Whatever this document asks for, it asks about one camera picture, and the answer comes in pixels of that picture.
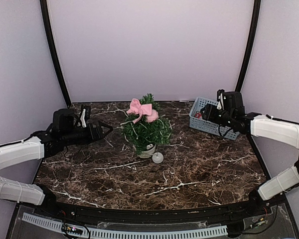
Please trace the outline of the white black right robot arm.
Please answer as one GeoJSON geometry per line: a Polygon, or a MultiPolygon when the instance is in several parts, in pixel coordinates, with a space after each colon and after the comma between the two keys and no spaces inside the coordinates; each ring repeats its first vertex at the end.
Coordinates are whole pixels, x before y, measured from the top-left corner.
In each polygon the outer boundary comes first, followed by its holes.
{"type": "MultiPolygon", "coordinates": [[[[206,104],[201,110],[203,120],[228,127],[233,132],[279,141],[299,150],[299,122],[260,113],[246,113],[240,92],[218,90],[217,104],[206,104]]],[[[255,216],[264,202],[299,186],[299,157],[293,166],[266,181],[250,193],[244,211],[255,216]]]]}

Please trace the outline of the pink pompom ornament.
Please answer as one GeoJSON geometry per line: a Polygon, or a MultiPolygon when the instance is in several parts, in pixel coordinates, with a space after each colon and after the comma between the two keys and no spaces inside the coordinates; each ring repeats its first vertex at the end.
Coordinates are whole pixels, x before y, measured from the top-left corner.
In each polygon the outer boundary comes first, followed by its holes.
{"type": "Polygon", "coordinates": [[[156,110],[152,110],[151,115],[147,116],[146,122],[151,123],[159,118],[158,112],[156,110]]]}

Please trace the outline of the pink fabric bow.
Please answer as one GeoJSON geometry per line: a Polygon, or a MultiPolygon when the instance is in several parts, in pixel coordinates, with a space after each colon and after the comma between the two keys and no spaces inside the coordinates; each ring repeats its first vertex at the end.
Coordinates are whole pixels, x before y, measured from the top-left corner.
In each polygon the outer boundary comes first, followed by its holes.
{"type": "Polygon", "coordinates": [[[132,99],[127,114],[139,115],[137,119],[133,120],[134,124],[139,122],[143,116],[147,116],[147,122],[153,122],[155,120],[155,118],[152,119],[153,116],[152,104],[142,105],[138,99],[132,99]]]}

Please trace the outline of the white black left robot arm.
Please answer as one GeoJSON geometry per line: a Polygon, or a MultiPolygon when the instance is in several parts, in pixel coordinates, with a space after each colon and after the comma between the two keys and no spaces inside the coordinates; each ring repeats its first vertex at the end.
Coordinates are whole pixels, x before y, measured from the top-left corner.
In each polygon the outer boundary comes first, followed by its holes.
{"type": "MultiPolygon", "coordinates": [[[[71,145],[87,145],[105,138],[113,127],[101,121],[89,123],[90,112],[90,107],[86,106],[79,115],[71,109],[57,110],[46,130],[0,145],[0,171],[24,162],[50,158],[71,145]]],[[[0,200],[40,206],[50,217],[60,213],[56,196],[41,184],[26,184],[0,176],[0,200]]]]}

